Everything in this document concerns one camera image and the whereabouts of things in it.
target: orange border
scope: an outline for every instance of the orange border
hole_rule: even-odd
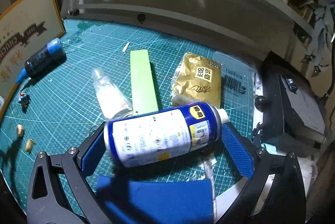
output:
[[[14,4],[12,4],[9,8],[7,8],[7,9],[4,11],[4,13],[2,13],[2,14],[0,15],[0,21],[2,20],[2,18],[3,18],[6,14],[8,14],[8,13],[9,13],[15,6],[17,6],[17,5],[18,5],[20,2],[22,2],[22,1],[23,1],[23,0],[17,0]],[[57,13],[57,18],[58,18],[59,25],[63,28],[63,31],[61,31],[61,32],[56,36],[56,37],[60,37],[60,36],[63,36],[63,35],[66,33],[66,30],[65,30],[65,26],[64,26],[64,24],[63,24],[61,15],[59,14],[59,9],[58,9],[58,5],[57,5],[57,3],[56,3],[56,0],[52,0],[52,2],[53,2],[53,5],[54,5],[55,12],[56,12],[56,13],[58,12],[58,13]],[[15,84],[14,87],[11,89],[11,91],[10,91],[8,97],[5,99],[5,102],[4,102],[3,106],[2,106],[2,110],[0,111],[0,124],[1,124],[1,122],[2,122],[2,118],[3,118],[5,112],[6,112],[7,108],[8,108],[9,102],[11,101],[11,99],[12,99],[12,97],[13,97],[13,95],[14,95],[14,93],[15,93],[15,91],[16,91],[16,89],[17,89],[18,86],[19,86],[18,84]]]

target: black ball knob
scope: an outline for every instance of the black ball knob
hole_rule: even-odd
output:
[[[257,96],[255,98],[255,107],[258,109],[260,112],[264,112],[266,107],[268,106],[269,102],[266,97],[264,96]]]

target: green cutting mat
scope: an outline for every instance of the green cutting mat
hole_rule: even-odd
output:
[[[31,170],[39,151],[49,155],[64,153],[71,146],[79,146],[92,132],[94,125],[103,122],[91,72],[101,67],[105,73],[131,99],[130,51],[147,49],[154,67],[154,82],[158,106],[170,106],[170,82],[185,52],[209,58],[214,50],[189,40],[139,27],[98,21],[65,20],[67,33],[61,38],[67,61],[24,91],[31,103],[24,114],[16,96],[10,103],[0,126],[0,167],[14,196],[26,210],[26,195]],[[130,45],[125,53],[122,49]],[[246,93],[223,89],[222,107],[230,115],[237,130],[250,138],[253,119],[253,93],[251,75],[244,70],[241,83]],[[17,138],[16,125],[26,128],[23,140]],[[36,143],[31,154],[24,151],[31,138]],[[232,186],[240,175],[221,142],[214,146],[217,164],[214,168],[215,193],[219,195]],[[130,178],[143,181],[176,182],[202,179],[199,167],[200,151],[138,168],[126,169]],[[115,172],[110,159],[104,155],[93,176],[87,181],[95,188],[98,175],[112,176]],[[65,176],[61,176],[64,189],[74,211],[81,214]]]

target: blue gripper pad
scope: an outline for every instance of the blue gripper pad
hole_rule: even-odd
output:
[[[105,151],[106,147],[104,144],[102,131],[88,149],[81,161],[81,173],[83,176],[89,177],[93,175]]]
[[[225,147],[240,174],[251,179],[254,173],[254,161],[240,142],[237,134],[240,135],[231,123],[222,125],[221,139]]]
[[[214,223],[209,179],[165,183],[99,176],[96,191],[98,202],[116,223]]]

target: white cap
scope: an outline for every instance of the white cap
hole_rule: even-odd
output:
[[[227,112],[224,110],[224,109],[217,109],[215,108],[217,113],[219,114],[220,116],[220,119],[221,119],[221,125],[229,122],[229,117],[228,117],[228,114]]]

